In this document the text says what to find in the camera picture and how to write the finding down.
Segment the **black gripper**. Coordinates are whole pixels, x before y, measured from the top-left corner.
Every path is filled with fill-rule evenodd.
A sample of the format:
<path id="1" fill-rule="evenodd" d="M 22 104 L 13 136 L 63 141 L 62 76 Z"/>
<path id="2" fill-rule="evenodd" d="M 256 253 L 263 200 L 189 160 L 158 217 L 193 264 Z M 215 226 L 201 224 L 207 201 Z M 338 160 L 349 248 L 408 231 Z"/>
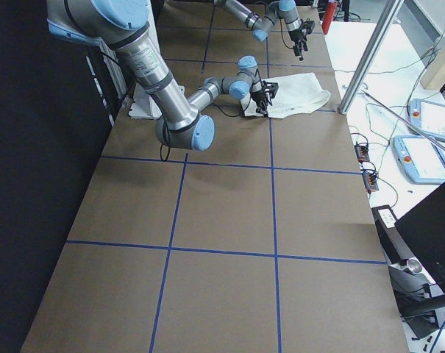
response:
<path id="1" fill-rule="evenodd" d="M 308 51 L 307 36 L 315 29 L 313 20 L 295 20 L 288 25 L 288 34 L 294 43 L 293 52 L 299 61 L 303 61 L 303 51 Z"/>
<path id="2" fill-rule="evenodd" d="M 256 104 L 256 113 L 269 117 L 269 107 L 273 105 L 272 99 L 276 97 L 279 85 L 277 82 L 261 81 L 261 89 L 250 93 Z"/>

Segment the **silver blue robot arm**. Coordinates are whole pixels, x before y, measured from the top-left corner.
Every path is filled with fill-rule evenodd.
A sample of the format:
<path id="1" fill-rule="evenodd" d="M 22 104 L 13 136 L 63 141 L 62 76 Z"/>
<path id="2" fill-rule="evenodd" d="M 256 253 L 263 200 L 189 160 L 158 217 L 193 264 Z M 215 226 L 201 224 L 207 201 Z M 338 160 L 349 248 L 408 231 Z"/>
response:
<path id="1" fill-rule="evenodd" d="M 279 21 L 284 22 L 293 42 L 292 50 L 299 61 L 303 61 L 303 52 L 308 50 L 307 36 L 313 32 L 316 24 L 313 20 L 303 20 L 299 17 L 295 1 L 274 1 L 267 4 L 263 17 L 236 0 L 213 1 L 213 4 L 241 21 L 260 42 L 266 40 Z"/>
<path id="2" fill-rule="evenodd" d="M 147 1 L 48 1 L 49 31 L 73 43 L 99 46 L 105 42 L 120 64 L 159 107 L 155 128 L 158 140 L 169 148 L 207 150 L 215 124 L 202 110 L 220 95 L 237 100 L 250 97 L 257 112 L 267 115 L 278 85 L 261 79 L 253 56 L 242 57 L 235 76 L 211 77 L 185 97 L 150 37 Z"/>

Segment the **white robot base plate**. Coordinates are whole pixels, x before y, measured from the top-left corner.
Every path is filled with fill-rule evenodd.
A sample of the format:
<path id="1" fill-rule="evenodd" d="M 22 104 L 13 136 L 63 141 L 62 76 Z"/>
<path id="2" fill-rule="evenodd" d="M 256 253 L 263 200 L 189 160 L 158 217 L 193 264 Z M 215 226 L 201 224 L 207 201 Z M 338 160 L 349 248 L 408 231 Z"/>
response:
<path id="1" fill-rule="evenodd" d="M 163 106 L 164 110 L 168 111 L 168 107 L 170 106 L 169 99 L 164 99 L 159 104 L 155 102 L 152 95 L 149 95 L 149 93 L 160 92 L 162 89 L 160 85 L 145 89 L 142 85 L 136 84 L 133 103 L 128 112 L 129 117 L 156 120 L 162 115 L 160 106 Z"/>

